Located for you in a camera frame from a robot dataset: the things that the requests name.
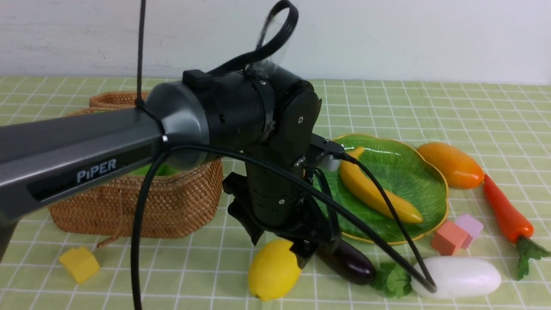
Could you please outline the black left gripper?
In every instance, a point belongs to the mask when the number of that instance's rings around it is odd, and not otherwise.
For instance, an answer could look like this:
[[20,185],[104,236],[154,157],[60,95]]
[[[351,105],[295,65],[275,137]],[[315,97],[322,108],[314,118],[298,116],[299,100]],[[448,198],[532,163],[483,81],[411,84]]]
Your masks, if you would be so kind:
[[254,246],[265,231],[288,239],[289,251],[303,269],[320,245],[338,243],[336,212],[328,208],[326,217],[308,192],[256,163],[247,161],[245,168],[245,175],[230,173],[223,180],[223,190],[234,198],[228,214],[240,222]]

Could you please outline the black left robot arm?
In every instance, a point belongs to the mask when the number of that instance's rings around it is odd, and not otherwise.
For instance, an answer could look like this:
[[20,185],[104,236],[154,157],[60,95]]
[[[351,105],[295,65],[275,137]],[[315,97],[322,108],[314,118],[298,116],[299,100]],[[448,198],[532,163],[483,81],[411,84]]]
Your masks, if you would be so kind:
[[247,175],[223,188],[256,243],[264,231],[293,242],[303,267],[318,247],[335,249],[304,168],[342,148],[313,134],[322,101],[285,69],[272,77],[201,71],[154,87],[143,108],[1,127],[1,254],[22,217],[154,161],[186,171],[244,152]]

